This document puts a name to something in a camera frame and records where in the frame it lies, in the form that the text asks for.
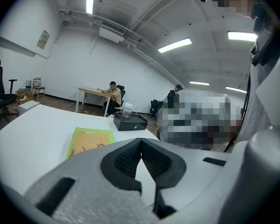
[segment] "black baseboard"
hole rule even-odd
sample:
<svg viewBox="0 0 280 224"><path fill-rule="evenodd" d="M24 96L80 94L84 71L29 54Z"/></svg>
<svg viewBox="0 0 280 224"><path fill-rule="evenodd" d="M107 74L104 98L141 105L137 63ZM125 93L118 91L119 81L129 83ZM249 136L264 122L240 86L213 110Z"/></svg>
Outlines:
<svg viewBox="0 0 280 224"><path fill-rule="evenodd" d="M45 94L45 96L56 98L56 99L60 99L60 100L70 101L70 102L73 102L73 103L77 102L76 100L66 99L66 98L62 98L62 97L58 97L58 96L54 96L54 95L49 95L49 94ZM94 104L89 104L89 103L84 103L84 105L89 105L89 106L95 106L95 107L103 108L102 105L94 105Z"/></svg>
<svg viewBox="0 0 280 224"><path fill-rule="evenodd" d="M62 97L58 97L58 96L54 96L54 95L49 95L49 94L45 94L45 96L56 98L56 99L60 99L60 100L70 101L70 102L74 102L74 103L77 102L76 100L66 99L66 98L62 98ZM102 105L94 105L94 104L90 104L90 103L84 103L84 105L89 105L89 106L95 106L95 107L103 108ZM137 112L137 111L133 111L133 113L156 116L156 114Z"/></svg>

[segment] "black box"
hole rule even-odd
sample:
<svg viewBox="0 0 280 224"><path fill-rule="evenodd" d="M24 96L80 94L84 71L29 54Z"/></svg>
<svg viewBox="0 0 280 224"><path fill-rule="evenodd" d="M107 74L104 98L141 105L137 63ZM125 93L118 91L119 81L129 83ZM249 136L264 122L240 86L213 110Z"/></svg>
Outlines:
<svg viewBox="0 0 280 224"><path fill-rule="evenodd" d="M113 122L118 131L145 130L147 120L140 115L131 115L129 119L123 118L120 113L114 114Z"/></svg>

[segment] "air conditioner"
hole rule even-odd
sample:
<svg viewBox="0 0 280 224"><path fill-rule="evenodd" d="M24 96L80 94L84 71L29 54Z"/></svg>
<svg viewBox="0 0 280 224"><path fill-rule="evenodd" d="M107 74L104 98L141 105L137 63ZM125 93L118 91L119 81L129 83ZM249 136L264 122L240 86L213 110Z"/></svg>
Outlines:
<svg viewBox="0 0 280 224"><path fill-rule="evenodd" d="M122 42L124 40L123 36L120 36L117 33L103 27L99 28L99 35L115 43Z"/></svg>
<svg viewBox="0 0 280 224"><path fill-rule="evenodd" d="M119 35L124 35L126 30L121 28L120 26L118 25L115 25L114 23L111 23L111 22L108 22L108 21L105 21L103 20L102 23L101 23L101 27L104 27L112 32L115 32Z"/></svg>

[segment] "box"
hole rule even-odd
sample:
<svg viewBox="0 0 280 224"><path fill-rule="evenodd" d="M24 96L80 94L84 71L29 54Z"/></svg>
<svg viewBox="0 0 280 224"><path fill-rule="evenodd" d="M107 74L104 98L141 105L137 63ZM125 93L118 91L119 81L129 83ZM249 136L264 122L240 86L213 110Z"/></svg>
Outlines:
<svg viewBox="0 0 280 224"><path fill-rule="evenodd" d="M31 110L33 107L36 107L37 105L39 105L38 102L35 101L29 101L26 102L22 105L19 105L19 113L20 115L22 115L23 113L27 112L28 110Z"/></svg>
<svg viewBox="0 0 280 224"><path fill-rule="evenodd" d="M31 91L17 91L17 98L18 99L23 99L24 96L28 97L32 97L32 92Z"/></svg>
<svg viewBox="0 0 280 224"><path fill-rule="evenodd" d="M28 102L28 101L31 101L31 100L33 100L33 97L32 97L32 96L29 97L29 98L26 98L26 99L24 99L24 100L15 99L15 102L16 102L18 105L22 105L22 104L24 104L24 103L26 103L26 102Z"/></svg>
<svg viewBox="0 0 280 224"><path fill-rule="evenodd" d="M120 113L114 114L113 122L118 131L145 130L148 121L140 115L131 115L129 119L123 118Z"/></svg>

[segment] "standing person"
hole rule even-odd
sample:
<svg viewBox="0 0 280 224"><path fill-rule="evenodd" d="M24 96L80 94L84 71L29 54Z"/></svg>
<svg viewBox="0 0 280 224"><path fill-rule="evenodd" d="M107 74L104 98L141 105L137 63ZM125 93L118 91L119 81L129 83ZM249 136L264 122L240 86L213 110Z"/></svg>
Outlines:
<svg viewBox="0 0 280 224"><path fill-rule="evenodd" d="M111 100L109 102L107 113L109 117L113 118L115 110L114 108L121 106L121 93L120 89L116 87L116 83L114 81L110 82L110 88L108 90L101 90L104 94L111 95Z"/></svg>
<svg viewBox="0 0 280 224"><path fill-rule="evenodd" d="M171 97L177 97L177 96L179 96L178 92L179 92L180 90L182 90L182 89L183 89L182 86L181 86L180 84L177 84L176 87L174 88L174 90L171 90L171 91L169 92L169 94L167 95L167 98L169 99L169 98L171 98Z"/></svg>

